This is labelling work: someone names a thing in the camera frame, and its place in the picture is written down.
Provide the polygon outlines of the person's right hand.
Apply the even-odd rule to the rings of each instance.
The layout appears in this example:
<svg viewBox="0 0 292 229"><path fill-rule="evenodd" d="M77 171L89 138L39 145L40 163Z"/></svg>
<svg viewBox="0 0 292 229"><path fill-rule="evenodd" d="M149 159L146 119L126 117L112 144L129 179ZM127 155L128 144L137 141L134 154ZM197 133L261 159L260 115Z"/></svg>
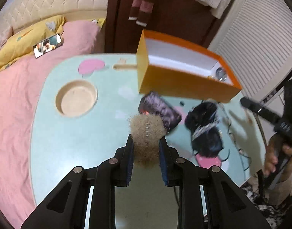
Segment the person's right hand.
<svg viewBox="0 0 292 229"><path fill-rule="evenodd" d="M278 164L277 154L280 152L280 150L282 150L288 157L290 157L290 160L284 168L284 171L279 179L279 182L284 182L292 176L292 147L284 144L280 149L279 146L276 146L278 140L279 137L277 134L273 135L269 140L269 144L266 147L263 172L265 176L276 172L276 166Z"/></svg>

